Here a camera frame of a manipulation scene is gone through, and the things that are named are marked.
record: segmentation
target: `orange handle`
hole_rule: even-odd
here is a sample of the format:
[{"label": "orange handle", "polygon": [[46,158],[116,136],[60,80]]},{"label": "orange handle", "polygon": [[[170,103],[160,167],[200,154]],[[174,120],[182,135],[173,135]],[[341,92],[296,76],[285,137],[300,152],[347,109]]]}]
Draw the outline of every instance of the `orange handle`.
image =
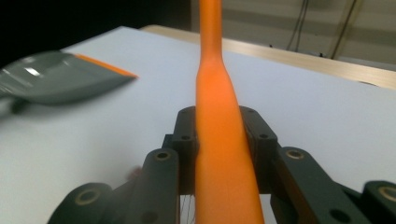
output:
[{"label": "orange handle", "polygon": [[221,1],[201,0],[197,75],[196,222],[263,223],[239,104],[221,57]]}]

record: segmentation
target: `screw hole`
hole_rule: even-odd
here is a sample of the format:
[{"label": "screw hole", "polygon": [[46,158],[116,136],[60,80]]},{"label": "screw hole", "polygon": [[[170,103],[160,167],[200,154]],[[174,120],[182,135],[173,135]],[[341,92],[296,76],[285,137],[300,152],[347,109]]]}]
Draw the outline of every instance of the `screw hole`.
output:
[{"label": "screw hole", "polygon": [[350,217],[347,215],[345,212],[338,210],[338,209],[333,209],[330,211],[330,215],[332,217],[342,223],[349,223],[350,222]]},{"label": "screw hole", "polygon": [[158,219],[158,215],[154,212],[145,212],[140,219],[143,223],[154,223]]},{"label": "screw hole", "polygon": [[304,154],[297,150],[288,150],[286,151],[286,155],[295,160],[301,160],[304,157]]},{"label": "screw hole", "polygon": [[75,199],[77,205],[94,203],[100,196],[99,189],[84,189]]},{"label": "screw hole", "polygon": [[396,188],[381,187],[378,189],[379,193],[386,199],[396,202]]},{"label": "screw hole", "polygon": [[157,155],[155,155],[155,159],[157,161],[166,161],[171,157],[171,154],[169,152],[159,152]]}]

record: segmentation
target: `white table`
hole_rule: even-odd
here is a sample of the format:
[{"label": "white table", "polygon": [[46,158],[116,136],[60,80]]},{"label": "white table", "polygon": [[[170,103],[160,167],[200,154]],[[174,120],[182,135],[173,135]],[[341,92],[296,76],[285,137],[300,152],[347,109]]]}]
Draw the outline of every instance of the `white table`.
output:
[{"label": "white table", "polygon": [[[196,44],[120,27],[65,51],[140,78],[73,105],[12,115],[0,104],[0,223],[46,223],[70,190],[119,186],[173,132],[177,111],[194,105]],[[358,191],[368,180],[396,182],[396,91],[231,52],[224,60],[239,104],[259,111],[282,146],[307,150]]]}]

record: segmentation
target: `orange stripe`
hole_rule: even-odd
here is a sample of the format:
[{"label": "orange stripe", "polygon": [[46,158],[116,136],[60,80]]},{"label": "orange stripe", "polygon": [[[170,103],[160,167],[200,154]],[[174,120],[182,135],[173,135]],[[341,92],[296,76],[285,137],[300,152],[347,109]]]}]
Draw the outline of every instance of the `orange stripe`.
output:
[{"label": "orange stripe", "polygon": [[221,58],[221,1],[201,0],[195,166],[199,224],[264,223],[239,104]]},{"label": "orange stripe", "polygon": [[98,65],[100,65],[100,66],[102,66],[104,68],[107,68],[107,69],[109,69],[109,70],[111,70],[113,72],[116,72],[116,73],[118,73],[120,75],[123,75],[123,76],[138,77],[137,75],[135,75],[133,73],[130,73],[128,71],[125,71],[123,69],[120,69],[120,68],[118,68],[116,66],[113,66],[113,65],[108,64],[108,63],[101,62],[99,60],[93,59],[91,57],[88,57],[88,56],[85,56],[85,55],[82,55],[82,54],[76,54],[76,57],[78,57],[78,58],[80,58],[80,59],[82,59],[84,61],[90,62],[90,63],[96,63],[96,64],[98,64]]}]

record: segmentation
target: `cable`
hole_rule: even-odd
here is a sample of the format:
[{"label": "cable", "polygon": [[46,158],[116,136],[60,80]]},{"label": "cable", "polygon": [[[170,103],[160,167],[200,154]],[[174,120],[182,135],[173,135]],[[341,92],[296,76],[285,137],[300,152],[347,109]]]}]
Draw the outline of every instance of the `cable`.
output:
[{"label": "cable", "polygon": [[303,13],[303,17],[301,18],[300,27],[299,27],[298,34],[297,34],[297,43],[296,43],[295,52],[298,52],[298,48],[300,46],[301,31],[303,30],[305,15],[306,15],[306,11],[308,9],[308,3],[309,3],[309,0],[305,0],[304,13]]},{"label": "cable", "polygon": [[304,12],[305,2],[306,2],[306,0],[304,0],[303,3],[301,4],[300,14],[298,15],[297,22],[296,22],[296,24],[294,25],[293,33],[292,33],[292,35],[291,35],[289,44],[288,44],[288,46],[286,47],[286,50],[289,50],[289,49],[290,49],[291,43],[293,42],[294,36],[296,35],[297,29],[298,29],[299,24],[300,24],[301,17],[302,17],[303,12]]}]

